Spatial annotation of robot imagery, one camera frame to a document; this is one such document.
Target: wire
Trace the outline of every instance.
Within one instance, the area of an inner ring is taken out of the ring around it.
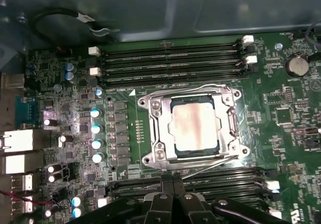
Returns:
[[[30,200],[28,198],[25,198],[25,197],[21,197],[21,196],[18,196],[16,194],[13,194],[11,192],[6,192],[6,191],[3,191],[3,190],[0,190],[0,194],[2,195],[6,195],[6,196],[9,196],[11,197],[12,199],[14,200],[22,200],[22,201],[26,201],[26,202],[31,202],[33,204],[37,204],[37,205],[52,205],[54,202],[52,200],[49,200],[49,201],[34,201],[34,200]]]
[[[313,28],[315,28],[317,26],[317,24],[321,23],[321,19],[317,20],[316,22],[312,23],[311,26],[307,29],[307,31],[304,34],[304,38],[311,43],[312,45],[316,46],[316,47],[320,47],[321,48],[321,44],[318,43],[317,41],[315,41],[314,39],[312,39],[309,34],[312,31]]]

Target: black capacitor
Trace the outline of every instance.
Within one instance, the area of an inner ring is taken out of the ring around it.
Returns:
[[[64,142],[71,142],[74,140],[74,137],[72,135],[61,135],[59,137],[60,142],[64,143]]]
[[[59,206],[57,204],[53,204],[50,207],[50,209],[46,210],[45,217],[51,217],[52,215],[54,215],[59,210],[60,210]]]
[[[57,126],[58,121],[57,120],[44,120],[45,126]]]
[[[285,62],[285,71],[290,77],[303,77],[309,71],[309,63],[306,57],[293,54]]]
[[[62,174],[60,172],[52,174],[48,177],[48,181],[51,183],[53,183],[57,180],[60,180],[60,179],[62,179]]]
[[[48,172],[49,173],[54,173],[54,172],[57,172],[57,171],[60,171],[62,170],[62,166],[60,164],[56,164],[56,165],[51,165],[48,167]]]

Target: capacitor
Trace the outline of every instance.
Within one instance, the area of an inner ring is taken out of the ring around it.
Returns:
[[[73,141],[74,137],[72,135],[61,135],[59,137],[59,140],[64,143],[64,142],[71,142]]]
[[[93,125],[92,127],[91,127],[91,132],[93,133],[93,134],[98,134],[98,133],[100,133],[102,131],[102,126],[101,125]]]
[[[93,108],[93,109],[90,111],[90,116],[92,116],[93,118],[100,117],[101,115],[102,115],[102,112],[101,112],[100,109]]]
[[[77,68],[75,67],[74,64],[72,64],[71,62],[68,62],[68,63],[66,63],[66,65],[65,65],[65,70],[66,70],[67,72],[75,72],[75,71],[77,70]]]
[[[46,210],[45,217],[51,217],[53,214],[59,211],[59,206],[57,204],[53,204],[49,210]]]
[[[60,171],[62,170],[62,166],[60,164],[56,164],[56,165],[51,165],[48,167],[48,172],[49,173],[54,173],[54,172],[57,172],[57,171]]]
[[[71,216],[73,218],[78,218],[84,213],[84,211],[85,208],[82,205],[80,205],[79,207],[72,210]]]
[[[71,83],[73,83],[73,82],[77,81],[77,76],[75,74],[73,74],[72,72],[67,72],[65,74],[65,79],[67,81],[70,81]]]
[[[57,120],[44,120],[45,126],[57,126],[58,121]]]
[[[101,88],[98,88],[95,90],[95,95],[98,97],[98,98],[102,98],[103,97],[103,91]]]
[[[84,196],[83,195],[76,195],[74,198],[71,200],[71,204],[73,207],[79,207],[81,203],[84,201]]]
[[[92,161],[93,161],[95,164],[98,164],[98,163],[100,163],[104,158],[105,158],[105,156],[104,156],[103,153],[97,153],[97,154],[94,154],[94,155],[92,156]]]
[[[98,150],[100,149],[102,146],[103,146],[104,142],[102,140],[94,140],[92,143],[91,143],[91,147],[94,149],[94,150]]]
[[[290,77],[303,77],[309,71],[309,63],[304,56],[294,54],[285,62],[285,71]]]
[[[48,181],[50,183],[53,183],[53,182],[60,180],[60,179],[62,179],[62,174],[60,172],[58,172],[56,174],[52,174],[51,176],[49,176]]]
[[[60,84],[55,84],[54,85],[54,91],[55,92],[60,92],[62,90],[62,86]]]

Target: electrolytic capacitor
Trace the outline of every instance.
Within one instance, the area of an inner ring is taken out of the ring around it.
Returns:
[[[91,127],[91,132],[93,133],[93,134],[98,134],[98,133],[100,133],[102,131],[102,126],[101,125],[93,125],[92,127]]]
[[[65,75],[65,79],[67,81],[70,81],[71,83],[74,83],[77,81],[77,76],[73,74],[72,72],[67,72]]]
[[[101,88],[96,89],[96,90],[95,90],[95,95],[96,95],[98,98],[102,98],[102,97],[103,97],[102,89],[101,89]]]
[[[56,164],[56,165],[51,165],[48,167],[48,172],[49,173],[54,173],[54,172],[57,172],[57,171],[60,171],[62,170],[62,166],[60,164]]]
[[[59,140],[64,143],[64,142],[71,142],[73,141],[74,137],[72,135],[61,135],[59,137]]]
[[[82,205],[80,205],[79,207],[72,210],[71,215],[73,218],[78,218],[84,214],[84,211],[85,211],[85,208]]]
[[[52,215],[54,215],[56,212],[59,211],[59,206],[57,204],[53,204],[49,210],[46,210],[45,212],[45,217],[51,217]]]
[[[62,179],[62,174],[58,172],[56,174],[52,174],[51,176],[49,176],[48,181],[50,183],[53,183],[53,182],[60,180],[60,179]]]
[[[66,63],[65,69],[67,72],[75,72],[77,70],[76,66],[72,64],[71,62]]]
[[[57,120],[44,120],[45,126],[57,126],[58,121]]]
[[[90,111],[90,116],[92,116],[93,118],[100,117],[101,115],[102,115],[102,112],[101,112],[100,109],[93,108],[93,109]]]
[[[73,207],[79,207],[84,201],[84,196],[83,195],[76,195],[74,198],[71,200],[71,204]]]
[[[103,153],[97,153],[97,154],[94,154],[94,155],[92,156],[92,161],[93,161],[95,164],[98,164],[98,163],[100,163],[104,158],[105,158],[105,156],[104,156]]]
[[[103,146],[104,142],[102,140],[94,140],[92,143],[91,143],[91,147],[94,149],[94,150],[98,150],[100,149],[102,146]]]

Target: silver metal frame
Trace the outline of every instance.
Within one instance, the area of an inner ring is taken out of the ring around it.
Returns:
[[[175,153],[173,136],[168,131],[172,120],[171,102],[173,98],[188,96],[211,96],[215,105],[215,115],[221,121],[217,131],[219,153],[211,156],[179,158]],[[235,101],[241,92],[226,85],[206,84],[197,88],[160,90],[141,97],[138,106],[148,110],[151,139],[151,153],[142,158],[145,166],[178,170],[210,166],[222,158],[239,156],[244,158],[250,150],[240,145],[235,113]]]

